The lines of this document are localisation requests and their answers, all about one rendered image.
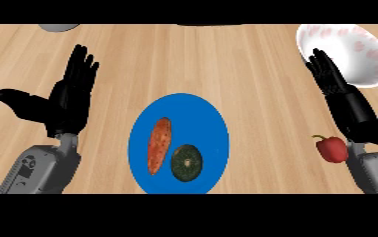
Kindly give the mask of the blue plate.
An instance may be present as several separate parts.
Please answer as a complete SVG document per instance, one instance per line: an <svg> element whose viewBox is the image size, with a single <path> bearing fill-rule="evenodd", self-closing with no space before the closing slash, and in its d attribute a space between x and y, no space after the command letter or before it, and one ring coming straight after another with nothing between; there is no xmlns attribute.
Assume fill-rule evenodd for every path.
<svg viewBox="0 0 378 237"><path fill-rule="evenodd" d="M172 144L156 175L148 170L148 143L162 118L172 122ZM182 182L172 172L172 157L182 145L194 145L203 156L199 177ZM216 186L230 159L230 131L221 112L200 96L176 93L162 97L142 111L129 138L129 164L135 180L150 194L207 193Z"/></svg>

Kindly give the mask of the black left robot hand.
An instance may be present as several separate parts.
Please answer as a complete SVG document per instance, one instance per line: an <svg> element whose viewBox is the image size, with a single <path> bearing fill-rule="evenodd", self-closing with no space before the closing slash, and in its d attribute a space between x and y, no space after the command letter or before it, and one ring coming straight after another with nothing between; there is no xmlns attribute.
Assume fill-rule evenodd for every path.
<svg viewBox="0 0 378 237"><path fill-rule="evenodd" d="M49 98L21 90L0 89L0 102L21 119L45 124L51 138L66 133L79 134L86 127L98 69L100 63L94 61L88 47L77 44L64 78L57 82Z"/></svg>

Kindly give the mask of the red bell pepper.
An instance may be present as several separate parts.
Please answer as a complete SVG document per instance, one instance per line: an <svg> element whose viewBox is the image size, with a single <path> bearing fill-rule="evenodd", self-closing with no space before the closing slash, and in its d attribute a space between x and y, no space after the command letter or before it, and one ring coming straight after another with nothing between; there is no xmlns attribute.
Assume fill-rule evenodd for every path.
<svg viewBox="0 0 378 237"><path fill-rule="evenodd" d="M314 135L318 138L317 148L323 158L331 163L342 163L349 158L348 146L339 137L324 137Z"/></svg>

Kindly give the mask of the grey round object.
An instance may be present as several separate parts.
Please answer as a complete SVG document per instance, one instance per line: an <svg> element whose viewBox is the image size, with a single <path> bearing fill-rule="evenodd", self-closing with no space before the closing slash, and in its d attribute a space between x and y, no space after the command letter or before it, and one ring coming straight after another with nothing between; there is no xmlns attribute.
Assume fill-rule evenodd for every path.
<svg viewBox="0 0 378 237"><path fill-rule="evenodd" d="M39 24L41 28L48 32L66 32L76 27L79 27L80 24Z"/></svg>

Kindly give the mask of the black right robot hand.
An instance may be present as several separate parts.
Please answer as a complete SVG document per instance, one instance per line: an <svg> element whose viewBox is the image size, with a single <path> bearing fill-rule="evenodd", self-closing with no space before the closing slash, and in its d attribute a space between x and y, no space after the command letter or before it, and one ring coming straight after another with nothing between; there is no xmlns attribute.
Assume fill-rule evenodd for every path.
<svg viewBox="0 0 378 237"><path fill-rule="evenodd" d="M325 96L340 132L355 143L378 145L378 115L359 89L348 83L324 50L314 49L306 67Z"/></svg>

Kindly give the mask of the orange sweet potato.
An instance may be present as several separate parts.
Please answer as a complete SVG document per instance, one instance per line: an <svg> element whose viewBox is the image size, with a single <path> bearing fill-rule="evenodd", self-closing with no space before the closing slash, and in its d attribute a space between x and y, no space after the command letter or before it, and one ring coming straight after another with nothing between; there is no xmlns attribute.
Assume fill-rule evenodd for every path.
<svg viewBox="0 0 378 237"><path fill-rule="evenodd" d="M156 175L166 158L172 144L172 121L168 117L162 118L154 126L148 143L148 171Z"/></svg>

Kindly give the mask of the white bowl with pink prints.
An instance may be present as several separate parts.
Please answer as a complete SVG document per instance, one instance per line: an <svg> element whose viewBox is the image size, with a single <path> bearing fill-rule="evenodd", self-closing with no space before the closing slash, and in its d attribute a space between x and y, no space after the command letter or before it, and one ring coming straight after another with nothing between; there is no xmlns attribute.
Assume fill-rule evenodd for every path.
<svg viewBox="0 0 378 237"><path fill-rule="evenodd" d="M349 84L378 87L378 37L357 24L302 24L296 42L303 60L324 50Z"/></svg>

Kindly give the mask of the dark green squash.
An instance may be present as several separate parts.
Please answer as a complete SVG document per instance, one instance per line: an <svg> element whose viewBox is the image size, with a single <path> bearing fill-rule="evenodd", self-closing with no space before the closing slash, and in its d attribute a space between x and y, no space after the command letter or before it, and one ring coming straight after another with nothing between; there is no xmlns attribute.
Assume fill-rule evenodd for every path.
<svg viewBox="0 0 378 237"><path fill-rule="evenodd" d="M203 171L203 155L194 145L182 145L172 156L172 172L182 182L196 180Z"/></svg>

